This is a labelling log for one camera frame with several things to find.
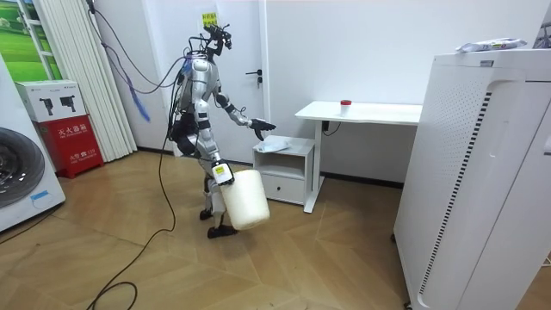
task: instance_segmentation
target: white appliance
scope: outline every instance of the white appliance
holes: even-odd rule
[[[65,201],[0,56],[0,232]]]
[[[551,250],[551,51],[436,56],[394,226],[414,310],[513,310]]]
[[[86,115],[77,82],[18,82],[15,87],[33,121],[55,121]]]

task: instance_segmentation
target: green picture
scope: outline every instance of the green picture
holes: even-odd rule
[[[31,19],[38,20],[36,9],[31,0],[24,0]],[[51,52],[46,34],[41,26],[34,26],[41,48]],[[0,0],[0,53],[8,66],[11,77],[16,82],[42,81],[48,76],[33,40],[23,24],[16,0]],[[56,79],[61,79],[61,73],[53,57],[47,57]]]

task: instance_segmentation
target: fire extinguisher box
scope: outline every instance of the fire extinguisher box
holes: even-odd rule
[[[103,166],[96,136],[88,115],[35,123],[59,177]]]

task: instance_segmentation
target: wall baseboard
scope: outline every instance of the wall baseboard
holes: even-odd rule
[[[393,188],[393,189],[403,189],[404,188],[404,184],[401,183],[401,182],[373,179],[373,178],[370,178],[370,177],[354,177],[354,176],[347,176],[347,175],[342,175],[342,174],[338,174],[338,173],[323,172],[323,171],[321,171],[321,175],[323,177],[329,177],[329,178],[336,179],[336,180],[356,182],[356,183],[369,184],[369,185],[384,186],[384,187]]]
[[[154,152],[154,153],[157,153],[157,154],[163,153],[163,154],[166,154],[166,155],[174,155],[174,153],[172,151],[158,150],[158,149],[154,149],[154,148],[150,148],[150,147],[143,147],[143,146],[138,146],[138,151]]]
[[[172,155],[171,151],[161,151],[161,150],[152,149],[152,148],[149,148],[149,147],[138,146],[138,150],[144,151],[144,152],[155,152],[155,153],[163,153],[163,154]],[[252,167],[251,163],[240,162],[240,161],[237,161],[237,160],[226,160],[226,161],[230,164],[238,164],[238,165],[243,165],[243,166],[247,166],[247,167]],[[354,177],[354,176],[347,176],[347,175],[342,175],[342,174],[338,174],[338,173],[323,172],[323,171],[321,171],[321,175],[323,177],[329,177],[329,178],[332,178],[332,179],[348,181],[348,182],[356,182],[356,183],[361,183],[361,184],[384,186],[384,187],[393,188],[393,189],[403,189],[404,188],[404,184],[400,183],[400,182],[379,180],[379,179],[373,179],[373,178],[369,178],[369,177]]]

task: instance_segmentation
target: nightstand drawer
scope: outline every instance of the nightstand drawer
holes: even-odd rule
[[[304,180],[262,174],[262,183],[269,199],[304,204]]]

